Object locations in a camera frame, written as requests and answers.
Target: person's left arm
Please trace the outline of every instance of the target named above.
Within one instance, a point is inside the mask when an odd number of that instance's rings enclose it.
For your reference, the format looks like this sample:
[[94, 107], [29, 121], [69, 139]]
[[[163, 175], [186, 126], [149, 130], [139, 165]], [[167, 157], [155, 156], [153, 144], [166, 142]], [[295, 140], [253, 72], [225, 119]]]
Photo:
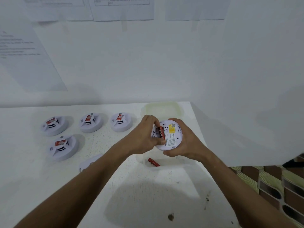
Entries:
[[15, 228], [77, 227], [86, 212], [117, 168], [132, 154], [145, 153], [155, 145], [165, 144], [151, 138], [154, 116], [145, 115], [139, 125], [113, 145], [102, 157], [47, 198]]

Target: forearm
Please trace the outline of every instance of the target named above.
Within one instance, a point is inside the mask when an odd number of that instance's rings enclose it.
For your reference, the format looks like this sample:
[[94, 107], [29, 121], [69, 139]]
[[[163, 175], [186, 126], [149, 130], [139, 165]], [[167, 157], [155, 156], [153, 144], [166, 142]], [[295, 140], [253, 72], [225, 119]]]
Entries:
[[211, 174], [238, 219], [246, 227], [295, 227], [287, 217], [253, 191], [206, 147], [199, 161]]
[[127, 157], [127, 151], [115, 144], [100, 159], [37, 206], [15, 228], [77, 227], [102, 188]]

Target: hand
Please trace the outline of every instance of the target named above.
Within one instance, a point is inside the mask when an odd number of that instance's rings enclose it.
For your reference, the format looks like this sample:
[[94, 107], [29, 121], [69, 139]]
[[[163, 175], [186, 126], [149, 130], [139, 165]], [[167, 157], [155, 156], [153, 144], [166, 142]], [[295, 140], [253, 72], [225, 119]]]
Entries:
[[145, 115], [138, 126], [135, 127], [126, 137], [117, 144], [127, 149], [129, 155], [135, 153], [146, 153], [156, 145], [165, 145], [166, 140], [162, 138], [151, 137], [153, 124], [160, 126], [156, 117]]
[[169, 120], [173, 120], [178, 123], [183, 133], [183, 139], [181, 140], [180, 145], [175, 149], [164, 151], [164, 155], [169, 157], [182, 155], [201, 162], [203, 155], [208, 148], [203, 145], [199, 138], [182, 120], [176, 118], [170, 118]]

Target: person's right arm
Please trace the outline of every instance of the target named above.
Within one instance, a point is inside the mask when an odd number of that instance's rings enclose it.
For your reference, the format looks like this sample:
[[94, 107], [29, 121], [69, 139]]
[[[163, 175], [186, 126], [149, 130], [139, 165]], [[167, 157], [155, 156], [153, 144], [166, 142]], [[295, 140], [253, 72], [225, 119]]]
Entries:
[[281, 214], [275, 207], [252, 190], [211, 150], [204, 146], [182, 120], [176, 118], [170, 120], [174, 120], [179, 124], [183, 133], [183, 139], [177, 148], [164, 151], [164, 154], [169, 157], [182, 155], [201, 162], [234, 209], [243, 228], [296, 228], [285, 215]]

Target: wall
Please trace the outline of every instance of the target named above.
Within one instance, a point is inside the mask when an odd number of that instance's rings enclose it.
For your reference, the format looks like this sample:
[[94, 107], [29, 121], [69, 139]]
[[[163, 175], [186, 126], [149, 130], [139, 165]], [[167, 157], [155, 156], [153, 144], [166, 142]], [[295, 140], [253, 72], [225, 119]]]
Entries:
[[165, 22], [164, 4], [153, 21], [35, 23], [68, 91], [24, 92], [0, 68], [0, 106], [187, 100], [219, 157], [302, 153], [304, 0], [232, 0], [223, 21]]

